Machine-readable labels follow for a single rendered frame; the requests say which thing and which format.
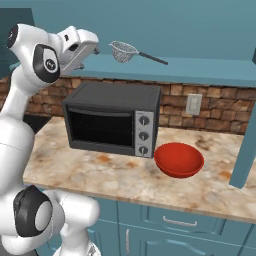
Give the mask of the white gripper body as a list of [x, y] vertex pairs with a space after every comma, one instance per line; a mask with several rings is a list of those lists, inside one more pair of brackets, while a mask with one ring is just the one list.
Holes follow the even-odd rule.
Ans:
[[60, 32], [62, 51], [60, 66], [62, 74], [83, 67], [83, 61], [98, 47], [96, 34], [84, 29], [65, 29]]

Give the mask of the metal mesh tea strainer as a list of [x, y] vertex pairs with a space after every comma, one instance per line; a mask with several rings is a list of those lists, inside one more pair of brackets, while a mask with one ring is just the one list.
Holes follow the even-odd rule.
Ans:
[[139, 55], [141, 57], [153, 60], [155, 62], [167, 65], [167, 62], [151, 56], [149, 54], [139, 52], [134, 46], [120, 42], [120, 41], [112, 41], [109, 46], [112, 48], [112, 56], [114, 59], [120, 63], [129, 62], [135, 55]]

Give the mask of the red bowl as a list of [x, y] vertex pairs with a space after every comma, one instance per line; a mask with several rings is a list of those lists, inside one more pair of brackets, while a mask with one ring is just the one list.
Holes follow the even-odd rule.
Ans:
[[158, 168], [174, 178], [188, 178], [197, 174], [204, 166], [203, 155], [185, 143], [166, 143], [154, 152]]

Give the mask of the teal base cabinet door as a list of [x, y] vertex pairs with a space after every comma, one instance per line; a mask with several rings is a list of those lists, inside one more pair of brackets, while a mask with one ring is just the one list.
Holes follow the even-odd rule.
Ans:
[[116, 222], [98, 220], [95, 225], [88, 228], [88, 234], [102, 256], [120, 256]]
[[[130, 229], [130, 254], [125, 232]], [[240, 256], [241, 245], [214, 242], [174, 233], [120, 224], [121, 256]]]

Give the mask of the black toaster oven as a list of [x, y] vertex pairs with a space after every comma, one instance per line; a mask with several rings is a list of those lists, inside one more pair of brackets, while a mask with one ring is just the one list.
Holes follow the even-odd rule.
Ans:
[[159, 123], [161, 88], [84, 82], [62, 101], [69, 146], [151, 158]]

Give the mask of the black hob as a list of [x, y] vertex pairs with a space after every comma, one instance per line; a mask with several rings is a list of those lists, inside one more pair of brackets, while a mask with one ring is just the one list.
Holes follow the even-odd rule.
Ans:
[[35, 134], [37, 134], [50, 120], [50, 116], [39, 116], [30, 114], [26, 114], [23, 118], [23, 121], [32, 128]]

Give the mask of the teal drawer front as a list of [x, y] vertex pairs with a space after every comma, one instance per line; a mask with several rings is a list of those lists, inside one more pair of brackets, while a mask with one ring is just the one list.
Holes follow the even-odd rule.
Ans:
[[[178, 231], [187, 234], [225, 236], [244, 238], [252, 225], [222, 218], [192, 214], [163, 208], [132, 204], [127, 202], [118, 203], [119, 221], [122, 224], [131, 224], [140, 227], [152, 228], [161, 231]], [[164, 222], [162, 217], [168, 219], [193, 223], [198, 222], [196, 227], [173, 225]]]

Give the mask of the teal wall cabinet door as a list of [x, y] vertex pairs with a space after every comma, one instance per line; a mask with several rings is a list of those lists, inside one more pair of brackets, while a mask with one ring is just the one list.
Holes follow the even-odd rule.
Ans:
[[253, 106], [246, 132], [233, 168], [229, 184], [242, 189], [256, 156], [256, 106]]
[[18, 62], [7, 48], [8, 33], [17, 23], [34, 24], [30, 8], [0, 8], [0, 78], [10, 73], [10, 66]]

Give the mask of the teal wall cabinet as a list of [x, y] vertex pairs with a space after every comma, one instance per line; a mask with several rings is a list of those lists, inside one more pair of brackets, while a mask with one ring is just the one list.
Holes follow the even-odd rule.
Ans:
[[[73, 25], [96, 33], [98, 55], [75, 76], [256, 86], [256, 0], [0, 0], [30, 8], [36, 26], [59, 32]], [[112, 56], [120, 41], [162, 59]]]

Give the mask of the white wall outlet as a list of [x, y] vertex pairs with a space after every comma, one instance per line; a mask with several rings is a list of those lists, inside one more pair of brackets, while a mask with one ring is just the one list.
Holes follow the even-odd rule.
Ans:
[[202, 103], [201, 94], [189, 94], [187, 96], [186, 113], [190, 115], [198, 116], [200, 114]]

